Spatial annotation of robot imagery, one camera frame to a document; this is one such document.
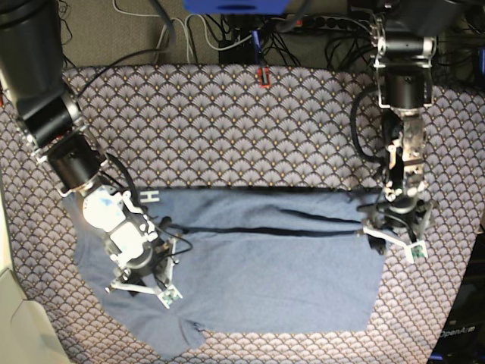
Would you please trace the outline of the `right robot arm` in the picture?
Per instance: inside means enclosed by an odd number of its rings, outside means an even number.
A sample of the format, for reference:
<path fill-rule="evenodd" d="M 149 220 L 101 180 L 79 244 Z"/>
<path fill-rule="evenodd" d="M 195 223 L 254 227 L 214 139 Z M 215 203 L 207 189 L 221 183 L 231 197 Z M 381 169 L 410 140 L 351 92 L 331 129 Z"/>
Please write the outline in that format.
<path fill-rule="evenodd" d="M 64 82 L 61 22 L 56 1 L 1 3 L 1 81 L 23 139 L 38 162 L 75 195 L 84 220 L 102 236 L 117 267 L 114 286 L 142 286 L 156 273 L 160 229 L 149 219 L 127 168 L 103 152 L 83 123 L 79 94 Z"/>

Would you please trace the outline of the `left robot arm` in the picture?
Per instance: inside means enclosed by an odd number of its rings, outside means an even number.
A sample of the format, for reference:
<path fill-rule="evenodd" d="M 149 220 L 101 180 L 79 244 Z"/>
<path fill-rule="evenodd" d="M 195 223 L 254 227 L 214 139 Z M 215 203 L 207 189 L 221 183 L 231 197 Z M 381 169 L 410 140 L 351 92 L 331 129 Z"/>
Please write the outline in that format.
<path fill-rule="evenodd" d="M 371 18 L 377 99 L 383 109 L 380 164 L 385 200 L 374 206 L 383 221 L 371 219 L 363 231 L 400 248 L 409 262 L 427 256 L 424 231 L 433 210 L 433 202 L 420 195 L 427 188 L 422 114 L 433 101 L 437 37 L 469 5 L 470 1 L 388 1 Z"/>

